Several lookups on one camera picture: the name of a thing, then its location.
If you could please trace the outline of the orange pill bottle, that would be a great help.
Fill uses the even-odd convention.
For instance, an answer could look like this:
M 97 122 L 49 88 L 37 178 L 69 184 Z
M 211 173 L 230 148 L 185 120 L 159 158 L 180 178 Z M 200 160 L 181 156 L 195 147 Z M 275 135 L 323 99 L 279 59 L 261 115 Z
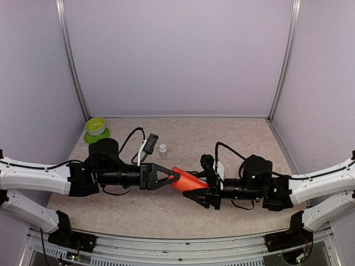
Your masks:
M 209 187 L 206 182 L 177 167 L 173 168 L 173 172 L 178 173 L 180 175 L 180 178 L 177 181 L 171 183 L 170 185 L 178 191 L 185 192 Z

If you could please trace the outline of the orange bottle cap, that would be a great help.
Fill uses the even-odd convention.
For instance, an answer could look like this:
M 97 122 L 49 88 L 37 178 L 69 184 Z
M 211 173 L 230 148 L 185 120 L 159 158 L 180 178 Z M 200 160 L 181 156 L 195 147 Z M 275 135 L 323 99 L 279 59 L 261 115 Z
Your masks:
M 181 169 L 178 167 L 173 168 L 173 174 L 169 176 L 170 185 L 175 187 L 178 184 L 181 176 Z

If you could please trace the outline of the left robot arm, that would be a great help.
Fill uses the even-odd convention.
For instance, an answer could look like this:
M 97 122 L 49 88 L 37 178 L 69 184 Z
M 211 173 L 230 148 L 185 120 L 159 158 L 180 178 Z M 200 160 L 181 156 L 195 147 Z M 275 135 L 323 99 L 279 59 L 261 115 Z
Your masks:
M 126 164 L 119 157 L 119 144 L 100 139 L 88 147 L 88 158 L 59 165 L 17 162 L 1 156 L 1 210 L 55 235 L 65 246 L 78 238 L 67 214 L 47 209 L 20 193 L 20 190 L 46 191 L 69 197 L 87 197 L 100 192 L 100 186 L 139 187 L 157 190 L 179 180 L 180 175 L 155 163 Z

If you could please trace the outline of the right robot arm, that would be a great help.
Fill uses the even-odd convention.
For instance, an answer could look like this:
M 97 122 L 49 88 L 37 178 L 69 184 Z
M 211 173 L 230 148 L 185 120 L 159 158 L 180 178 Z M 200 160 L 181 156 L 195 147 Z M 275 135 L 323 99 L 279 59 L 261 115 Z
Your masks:
M 282 175 L 273 172 L 269 160 L 251 155 L 243 159 L 238 178 L 225 178 L 220 172 L 218 155 L 202 155 L 200 160 L 207 186 L 184 191 L 184 197 L 199 205 L 219 209 L 222 199 L 261 201 L 264 209 L 282 211 L 313 198 L 328 196 L 314 207 L 291 217 L 290 228 L 284 233 L 284 242 L 295 246 L 306 232 L 354 207 L 354 157 L 338 165 L 304 175 Z

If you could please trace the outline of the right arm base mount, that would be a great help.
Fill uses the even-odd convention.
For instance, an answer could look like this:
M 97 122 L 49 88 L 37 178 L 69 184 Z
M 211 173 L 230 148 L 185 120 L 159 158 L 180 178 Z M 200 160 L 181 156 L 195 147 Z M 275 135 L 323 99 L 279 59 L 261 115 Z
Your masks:
M 282 231 L 267 234 L 264 239 L 268 252 L 275 252 L 311 243 L 313 241 L 313 233 L 307 230 L 293 233 Z

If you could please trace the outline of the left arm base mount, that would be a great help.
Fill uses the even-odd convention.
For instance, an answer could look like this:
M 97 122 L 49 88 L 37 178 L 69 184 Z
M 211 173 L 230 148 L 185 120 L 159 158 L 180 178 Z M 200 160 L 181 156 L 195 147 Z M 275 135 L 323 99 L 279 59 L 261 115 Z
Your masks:
M 97 242 L 93 234 L 58 229 L 48 236 L 48 242 L 61 247 L 75 249 L 79 252 L 92 253 Z

